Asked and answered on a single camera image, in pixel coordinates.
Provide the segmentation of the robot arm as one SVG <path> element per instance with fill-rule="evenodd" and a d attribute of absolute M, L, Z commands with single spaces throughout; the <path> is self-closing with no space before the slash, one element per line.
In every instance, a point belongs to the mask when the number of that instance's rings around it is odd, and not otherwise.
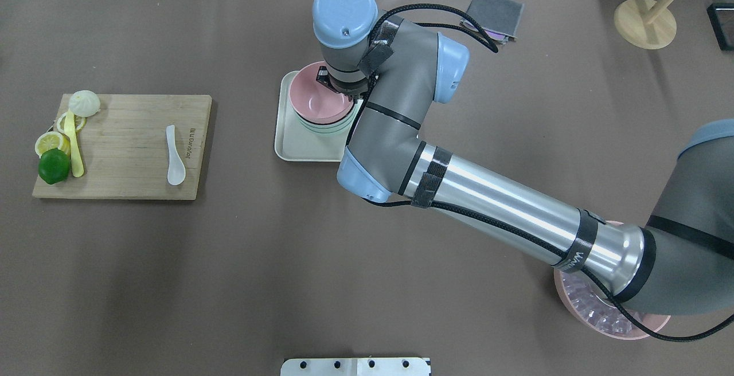
<path fill-rule="evenodd" d="M 449 205 L 627 308 L 731 307 L 732 57 L 705 0 L 661 50 L 616 33 L 621 0 L 523 1 L 516 44 L 471 52 L 376 0 L 314 0 L 333 85 L 377 76 L 339 183 Z"/>

